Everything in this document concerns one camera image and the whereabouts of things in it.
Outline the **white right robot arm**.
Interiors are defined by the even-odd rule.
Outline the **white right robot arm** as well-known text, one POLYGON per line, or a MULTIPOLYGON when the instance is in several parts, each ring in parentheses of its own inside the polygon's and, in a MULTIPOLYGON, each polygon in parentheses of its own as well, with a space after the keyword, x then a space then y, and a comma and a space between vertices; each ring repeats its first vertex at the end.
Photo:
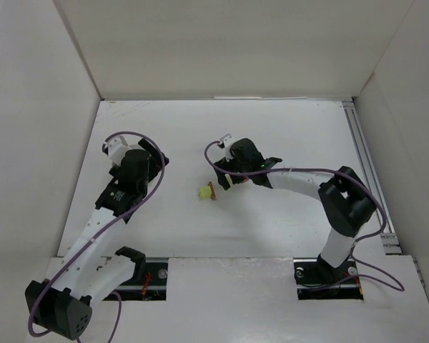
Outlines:
POLYGON ((234 140, 229 134, 213 145, 224 152, 219 161, 209 162, 224 190, 250 180, 259 187, 288 190, 321 203, 330 233, 315 262, 316 283, 338 281, 356 236, 376 210, 357 174, 346 166, 335 171, 294 171, 281 158, 264 158, 251 139, 234 140))

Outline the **yellow lego piece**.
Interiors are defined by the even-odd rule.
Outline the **yellow lego piece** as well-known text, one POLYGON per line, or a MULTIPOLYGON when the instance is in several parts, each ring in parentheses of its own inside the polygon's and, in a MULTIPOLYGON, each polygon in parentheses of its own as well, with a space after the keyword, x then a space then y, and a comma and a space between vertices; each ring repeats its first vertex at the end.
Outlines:
POLYGON ((232 186, 232 185, 233 185, 233 183, 232 183, 232 179, 230 178, 230 175, 225 175, 225 177, 226 177, 227 183, 228 183, 230 186, 232 186))

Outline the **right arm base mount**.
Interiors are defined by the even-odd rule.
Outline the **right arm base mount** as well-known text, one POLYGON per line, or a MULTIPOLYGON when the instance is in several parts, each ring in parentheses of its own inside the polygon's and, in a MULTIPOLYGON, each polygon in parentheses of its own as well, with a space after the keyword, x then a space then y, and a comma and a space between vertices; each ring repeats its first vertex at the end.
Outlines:
POLYGON ((293 259, 294 278, 299 300, 364 300, 358 268, 351 259, 332 268, 320 258, 293 259))

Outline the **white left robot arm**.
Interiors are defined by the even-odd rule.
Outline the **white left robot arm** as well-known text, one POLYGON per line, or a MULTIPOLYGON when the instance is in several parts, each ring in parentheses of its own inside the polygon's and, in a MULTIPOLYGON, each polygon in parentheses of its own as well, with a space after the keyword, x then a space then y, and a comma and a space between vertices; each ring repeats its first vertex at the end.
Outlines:
POLYGON ((121 283, 141 278, 146 269, 145 254, 129 247, 119 248, 106 266, 99 265, 104 250, 155 193, 149 183, 162 183, 169 163, 149 137, 140 134, 137 144, 128 144, 126 135, 114 133, 102 144, 112 163, 112 178, 58 272, 42 282, 30 282, 25 290, 27 329, 33 337, 53 332, 79 340, 94 308, 121 283))

